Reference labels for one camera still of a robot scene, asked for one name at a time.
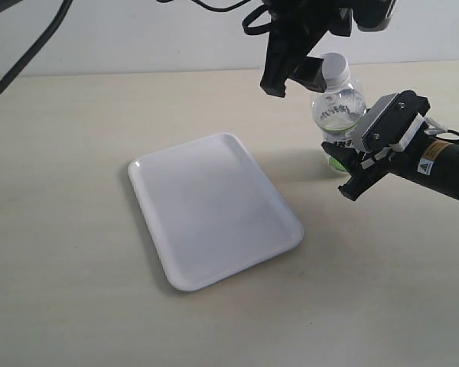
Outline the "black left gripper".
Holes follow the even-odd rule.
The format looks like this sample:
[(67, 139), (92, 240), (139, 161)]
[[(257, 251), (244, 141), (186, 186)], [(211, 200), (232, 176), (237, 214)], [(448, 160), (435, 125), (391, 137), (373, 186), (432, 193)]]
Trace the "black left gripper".
[(260, 81), (270, 96), (286, 96), (292, 80), (314, 93), (324, 93), (323, 58), (308, 54), (327, 32), (338, 37), (352, 33), (349, 1), (264, 1), (271, 15), (265, 65)]

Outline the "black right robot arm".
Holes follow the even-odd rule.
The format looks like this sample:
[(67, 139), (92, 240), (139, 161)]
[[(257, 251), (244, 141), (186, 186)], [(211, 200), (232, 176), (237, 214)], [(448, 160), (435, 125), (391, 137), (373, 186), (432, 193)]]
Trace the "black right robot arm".
[(428, 135), (428, 123), (376, 122), (366, 125), (352, 147), (323, 142), (321, 147), (350, 175), (338, 187), (355, 201), (388, 174), (459, 201), (459, 138), (443, 140)]

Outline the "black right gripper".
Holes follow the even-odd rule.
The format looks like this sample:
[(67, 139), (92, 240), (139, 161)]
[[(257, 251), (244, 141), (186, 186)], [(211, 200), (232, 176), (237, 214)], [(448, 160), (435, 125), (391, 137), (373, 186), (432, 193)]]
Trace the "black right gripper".
[(396, 156), (391, 148), (384, 148), (376, 153), (367, 153), (327, 141), (322, 142), (321, 147), (332, 160), (340, 165), (337, 171), (350, 175), (348, 181), (340, 185), (338, 190), (344, 197), (352, 201), (356, 201), (389, 173), (391, 160)]

